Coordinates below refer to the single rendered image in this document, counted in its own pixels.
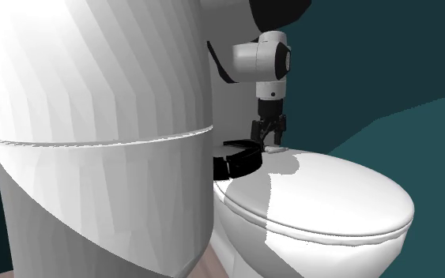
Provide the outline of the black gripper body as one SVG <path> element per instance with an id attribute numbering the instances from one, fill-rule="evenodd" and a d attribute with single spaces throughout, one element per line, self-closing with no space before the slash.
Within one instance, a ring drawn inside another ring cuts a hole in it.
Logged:
<path id="1" fill-rule="evenodd" d="M 283 114 L 283 99 L 262 100 L 258 99 L 258 116 L 264 121 L 277 121 Z"/>

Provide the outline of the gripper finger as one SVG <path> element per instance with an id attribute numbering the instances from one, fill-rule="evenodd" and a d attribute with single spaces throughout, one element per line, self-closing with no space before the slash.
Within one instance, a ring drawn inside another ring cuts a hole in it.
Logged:
<path id="1" fill-rule="evenodd" d="M 283 136 L 283 133 L 287 130 L 287 119 L 286 115 L 280 115 L 277 121 L 275 122 L 275 128 L 274 128 L 274 138 L 273 142 L 276 145 L 281 144 L 281 139 Z"/>
<path id="2" fill-rule="evenodd" d="M 268 134 L 269 123 L 265 119 L 253 120 L 251 123 L 251 140 L 264 145 L 264 140 Z"/>

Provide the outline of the black curved band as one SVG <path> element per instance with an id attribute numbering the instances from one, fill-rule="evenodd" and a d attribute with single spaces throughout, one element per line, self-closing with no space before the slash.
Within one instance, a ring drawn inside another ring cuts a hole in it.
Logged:
<path id="1" fill-rule="evenodd" d="M 213 149 L 213 180 L 240 178 L 262 166 L 261 145 L 251 139 L 224 141 Z"/>

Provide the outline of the white toilet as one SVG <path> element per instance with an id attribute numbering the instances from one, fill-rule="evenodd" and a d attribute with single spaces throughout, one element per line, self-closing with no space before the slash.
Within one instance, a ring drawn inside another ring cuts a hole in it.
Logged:
<path id="1" fill-rule="evenodd" d="M 214 181 L 212 247 L 228 278 L 380 278 L 415 207 L 357 163 L 288 148 L 240 178 Z"/>

